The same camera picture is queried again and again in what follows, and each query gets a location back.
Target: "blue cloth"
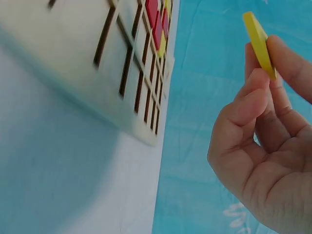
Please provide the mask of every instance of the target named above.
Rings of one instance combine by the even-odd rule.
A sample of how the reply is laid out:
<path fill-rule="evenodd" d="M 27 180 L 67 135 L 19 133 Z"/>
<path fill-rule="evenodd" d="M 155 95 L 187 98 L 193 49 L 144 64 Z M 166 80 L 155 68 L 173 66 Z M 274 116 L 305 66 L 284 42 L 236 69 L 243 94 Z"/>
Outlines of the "blue cloth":
<path fill-rule="evenodd" d="M 244 82 L 242 14 L 312 59 L 310 0 L 181 0 L 153 234 L 273 234 L 216 178 L 206 161 L 214 121 Z M 287 87 L 293 107 L 311 107 Z"/>

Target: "yellow game piece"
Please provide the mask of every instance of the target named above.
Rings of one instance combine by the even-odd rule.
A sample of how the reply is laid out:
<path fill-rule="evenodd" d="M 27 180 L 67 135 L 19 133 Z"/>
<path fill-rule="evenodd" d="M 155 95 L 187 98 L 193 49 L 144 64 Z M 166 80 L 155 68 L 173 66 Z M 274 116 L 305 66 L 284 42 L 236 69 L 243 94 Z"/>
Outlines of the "yellow game piece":
<path fill-rule="evenodd" d="M 168 17 L 170 18 L 170 16 L 171 16 L 171 0 L 166 0 L 165 8 L 167 8 Z"/>
<path fill-rule="evenodd" d="M 165 50 L 166 50 L 166 38 L 165 38 L 164 30 L 162 30 L 161 40 L 160 40 L 160 47 L 159 47 L 159 50 L 158 50 L 158 56 L 160 58 L 162 58 L 164 56 Z"/>
<path fill-rule="evenodd" d="M 266 41 L 267 34 L 264 32 L 258 20 L 252 12 L 243 15 L 243 19 L 253 46 L 254 53 L 260 63 L 260 66 L 269 74 L 270 79 L 277 77 L 276 69 L 272 66 Z"/>

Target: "white surface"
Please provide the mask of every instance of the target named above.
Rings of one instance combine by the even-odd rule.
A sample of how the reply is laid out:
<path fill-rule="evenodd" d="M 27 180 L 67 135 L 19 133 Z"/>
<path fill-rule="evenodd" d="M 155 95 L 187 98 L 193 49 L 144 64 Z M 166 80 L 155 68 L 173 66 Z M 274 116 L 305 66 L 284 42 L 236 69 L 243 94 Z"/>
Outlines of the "white surface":
<path fill-rule="evenodd" d="M 54 7 L 49 10 L 46 2 L 38 0 L 2 0 L 0 37 L 6 39 L 7 45 L 20 47 L 19 53 L 26 60 L 31 60 L 33 66 L 45 70 L 42 79 L 123 131 L 155 145 L 155 133 L 137 117 L 134 106 L 124 102 L 119 94 L 127 47 L 135 46 L 131 35 L 135 7 L 129 7 L 131 2 L 128 0 L 118 1 L 97 70 L 92 54 L 95 54 L 97 46 L 94 44 L 98 44 L 100 26 L 105 22 L 102 18 L 107 16 L 108 5 L 98 0 L 91 2 L 56 1 L 54 12 Z M 117 17 L 123 22 L 127 39 L 117 26 Z M 93 28 L 91 25 L 96 20 L 100 22 Z"/>
<path fill-rule="evenodd" d="M 22 64 L 0 44 L 0 233 L 150 233 L 167 100 L 158 144 L 149 147 Z"/>

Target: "skin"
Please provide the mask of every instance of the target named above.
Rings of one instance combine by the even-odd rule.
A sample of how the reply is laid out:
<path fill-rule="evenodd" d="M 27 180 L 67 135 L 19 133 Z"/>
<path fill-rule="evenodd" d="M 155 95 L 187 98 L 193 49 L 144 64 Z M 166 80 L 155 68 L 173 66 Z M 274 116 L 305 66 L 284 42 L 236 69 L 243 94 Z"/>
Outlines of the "skin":
<path fill-rule="evenodd" d="M 283 79 L 312 103 L 312 64 L 277 36 L 267 40 L 279 75 L 270 81 L 250 44 L 245 85 L 220 112 L 208 161 L 220 181 L 264 225 L 312 233 L 312 127 L 292 109 Z M 260 145 L 255 143 L 256 133 Z"/>

